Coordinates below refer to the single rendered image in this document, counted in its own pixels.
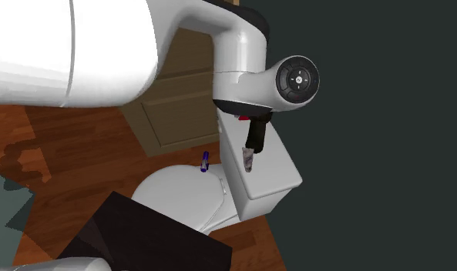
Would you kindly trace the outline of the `grey purple mottled bottle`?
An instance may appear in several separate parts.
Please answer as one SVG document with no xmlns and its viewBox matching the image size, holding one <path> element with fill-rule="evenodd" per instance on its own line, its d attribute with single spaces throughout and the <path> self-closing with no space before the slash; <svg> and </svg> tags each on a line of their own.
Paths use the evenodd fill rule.
<svg viewBox="0 0 457 271">
<path fill-rule="evenodd" d="M 252 168 L 253 168 L 254 149 L 243 147 L 242 155 L 243 155 L 243 163 L 244 163 L 245 171 L 251 172 Z"/>
</svg>

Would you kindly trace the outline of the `brown panelled door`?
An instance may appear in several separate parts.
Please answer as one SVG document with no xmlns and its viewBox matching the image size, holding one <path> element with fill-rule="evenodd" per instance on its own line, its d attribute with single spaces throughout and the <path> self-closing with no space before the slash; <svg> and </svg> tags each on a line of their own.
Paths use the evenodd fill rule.
<svg viewBox="0 0 457 271">
<path fill-rule="evenodd" d="M 120 108 L 147 156 L 219 139 L 212 80 L 211 37 L 179 29 L 156 80 Z"/>
</svg>

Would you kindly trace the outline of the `white toilet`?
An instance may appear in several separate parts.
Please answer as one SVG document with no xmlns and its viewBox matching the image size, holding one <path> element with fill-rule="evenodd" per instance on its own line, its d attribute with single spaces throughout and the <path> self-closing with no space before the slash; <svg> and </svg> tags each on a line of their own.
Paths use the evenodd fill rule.
<svg viewBox="0 0 457 271">
<path fill-rule="evenodd" d="M 268 123 L 262 152 L 254 155 L 246 171 L 242 148 L 250 123 L 217 112 L 220 163 L 174 165 L 146 177 L 133 200 L 206 235 L 214 230 L 264 216 L 302 178 L 277 131 Z"/>
</svg>

